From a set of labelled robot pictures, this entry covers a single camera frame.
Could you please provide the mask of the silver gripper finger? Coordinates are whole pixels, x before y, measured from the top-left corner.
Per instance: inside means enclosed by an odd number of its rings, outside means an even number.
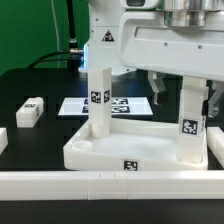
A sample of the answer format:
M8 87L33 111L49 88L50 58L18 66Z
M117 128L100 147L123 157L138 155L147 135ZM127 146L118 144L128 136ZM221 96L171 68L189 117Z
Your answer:
M218 83L216 81L212 82L212 89L214 90L214 94L209 100L203 102L202 115L215 118L219 113L220 99L220 90L218 89Z

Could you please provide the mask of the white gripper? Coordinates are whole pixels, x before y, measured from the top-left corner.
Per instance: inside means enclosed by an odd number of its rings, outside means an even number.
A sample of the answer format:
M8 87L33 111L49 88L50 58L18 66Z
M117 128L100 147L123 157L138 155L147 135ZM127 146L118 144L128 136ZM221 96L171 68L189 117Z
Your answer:
M168 102L163 73L224 82L224 12L209 13L203 28L167 27L161 12L127 12L119 57L127 67L149 70L156 105Z

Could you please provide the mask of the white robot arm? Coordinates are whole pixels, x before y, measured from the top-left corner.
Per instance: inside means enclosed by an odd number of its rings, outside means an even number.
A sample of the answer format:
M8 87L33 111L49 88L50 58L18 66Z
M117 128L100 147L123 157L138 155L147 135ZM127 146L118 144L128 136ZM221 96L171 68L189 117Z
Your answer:
M224 0L87 0L84 69L110 65L213 82L207 115L224 99Z

